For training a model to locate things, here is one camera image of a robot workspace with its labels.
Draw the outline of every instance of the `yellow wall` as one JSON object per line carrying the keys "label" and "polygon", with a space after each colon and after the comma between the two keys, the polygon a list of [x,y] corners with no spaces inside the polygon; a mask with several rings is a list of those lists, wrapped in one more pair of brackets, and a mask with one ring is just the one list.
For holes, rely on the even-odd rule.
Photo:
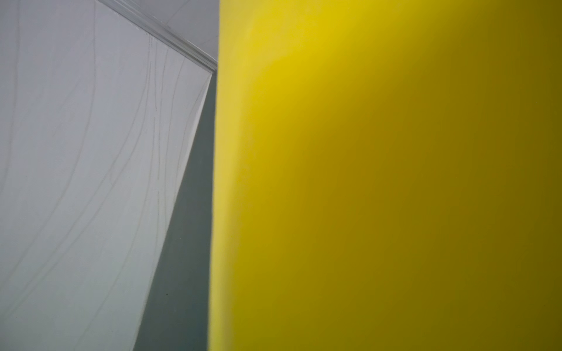
{"label": "yellow wall", "polygon": [[561,350],[561,14],[221,0],[211,351]]}

